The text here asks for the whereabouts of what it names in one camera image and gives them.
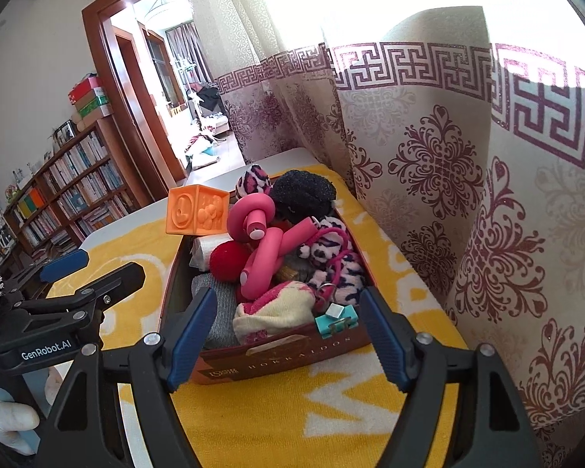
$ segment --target grey sock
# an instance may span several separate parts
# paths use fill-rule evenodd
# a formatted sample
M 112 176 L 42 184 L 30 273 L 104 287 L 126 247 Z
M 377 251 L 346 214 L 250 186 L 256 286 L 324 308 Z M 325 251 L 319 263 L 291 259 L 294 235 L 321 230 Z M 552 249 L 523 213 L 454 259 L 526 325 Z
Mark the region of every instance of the grey sock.
M 193 278 L 193 282 L 191 283 L 193 297 L 195 297 L 197 291 L 202 287 L 210 287 L 214 290 L 217 301 L 215 321 L 206 337 L 204 349 L 213 350 L 215 348 L 238 346 L 239 342 L 232 328 L 232 320 L 234 320 L 234 313 L 236 312 L 237 306 L 234 285 L 217 281 L 211 273 L 207 273 L 206 275 L 198 275 Z

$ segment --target stacked boxes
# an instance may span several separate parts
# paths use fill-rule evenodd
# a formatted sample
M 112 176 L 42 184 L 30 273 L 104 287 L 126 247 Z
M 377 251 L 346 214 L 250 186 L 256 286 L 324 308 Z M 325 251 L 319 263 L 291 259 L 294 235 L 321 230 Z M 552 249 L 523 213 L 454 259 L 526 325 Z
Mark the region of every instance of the stacked boxes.
M 79 131 L 91 126 L 95 121 L 113 113 L 108 103 L 104 88 L 100 85 L 97 76 L 86 77 L 69 92 L 69 101 L 76 110 L 72 121 Z

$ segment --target white table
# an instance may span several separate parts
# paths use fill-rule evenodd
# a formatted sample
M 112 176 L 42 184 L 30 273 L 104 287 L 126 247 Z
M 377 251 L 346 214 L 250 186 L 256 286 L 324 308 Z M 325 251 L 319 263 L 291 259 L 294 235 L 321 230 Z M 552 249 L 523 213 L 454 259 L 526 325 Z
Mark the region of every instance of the white table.
M 309 165 L 316 165 L 318 161 L 306 148 L 295 148 L 289 151 L 281 152 L 273 156 L 269 156 L 256 163 L 262 167 L 267 174 L 275 174 L 284 169 L 291 169 L 295 167 L 307 167 Z M 238 181 L 238 178 L 245 172 L 248 166 L 239 167 L 228 173 L 209 179 L 204 184 L 219 190 L 232 191 Z M 167 216 L 167 199 L 159 200 L 143 209 L 117 220 L 116 222 L 106 225 L 105 227 L 93 232 L 87 236 L 82 245 L 83 250 L 91 250 L 102 243 L 106 243 L 111 239 L 118 238 L 134 230 L 135 228 L 144 225 L 145 223 L 154 222 Z

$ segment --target cardboard box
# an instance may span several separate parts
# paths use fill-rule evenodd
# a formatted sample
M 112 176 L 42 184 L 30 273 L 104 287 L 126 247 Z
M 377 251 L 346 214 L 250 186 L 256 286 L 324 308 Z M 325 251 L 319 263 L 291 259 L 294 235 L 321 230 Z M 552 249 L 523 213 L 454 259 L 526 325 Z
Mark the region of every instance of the cardboard box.
M 70 120 L 78 124 L 82 121 L 82 116 L 80 116 L 80 113 L 78 111 L 74 111 Z
M 86 105 L 89 104 L 89 102 L 99 96 L 106 96 L 106 91 L 104 91 L 104 88 L 101 86 L 89 90 L 82 97 L 76 100 L 76 103 L 74 104 L 76 106 L 76 111 L 82 111 Z
M 109 103 L 96 107 L 94 110 L 89 112 L 89 114 L 87 114 L 84 118 L 82 118 L 82 123 L 84 124 L 83 129 L 88 128 L 89 126 L 94 124 L 95 121 L 99 120 L 100 118 L 103 118 L 104 116 L 111 115 L 112 113 L 113 108 L 110 106 Z
M 97 76 L 87 77 L 78 83 L 72 91 L 69 92 L 69 102 L 74 105 L 79 99 L 87 94 L 93 88 L 100 87 L 100 79 Z
M 201 274 L 200 270 L 189 266 L 194 238 L 182 238 L 173 261 L 163 298 L 159 331 L 174 314 L 184 311 L 193 298 L 191 282 Z M 357 327 L 345 329 L 326 339 L 312 322 L 257 343 L 202 350 L 191 380 L 198 384 L 219 384 L 270 375 L 331 359 L 370 342 L 361 320 Z
M 96 96 L 94 99 L 92 99 L 92 101 L 90 101 L 78 112 L 80 113 L 80 116 L 84 118 L 87 114 L 89 114 L 89 112 L 91 112 L 94 109 L 97 109 L 100 105 L 104 105 L 106 103 L 108 103 L 107 96 Z

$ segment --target screw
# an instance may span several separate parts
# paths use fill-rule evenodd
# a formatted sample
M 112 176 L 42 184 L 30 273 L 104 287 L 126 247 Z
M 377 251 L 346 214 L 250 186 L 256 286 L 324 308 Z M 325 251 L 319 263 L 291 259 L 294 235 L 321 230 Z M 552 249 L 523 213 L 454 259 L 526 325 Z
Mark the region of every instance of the screw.
M 84 356 L 92 356 L 93 354 L 95 354 L 96 350 L 97 346 L 95 346 L 93 343 L 87 343 L 80 349 L 80 353 Z
M 434 337 L 431 336 L 429 333 L 418 333 L 416 334 L 416 341 L 421 345 L 431 345 L 431 342 L 434 340 Z
M 485 356 L 485 357 L 491 357 L 496 353 L 496 350 L 494 350 L 494 347 L 492 345 L 490 345 L 489 343 L 483 343 L 480 347 L 479 347 L 479 351 Z
M 148 346 L 154 346 L 160 343 L 160 334 L 158 333 L 150 333 L 145 334 L 143 337 L 143 342 Z

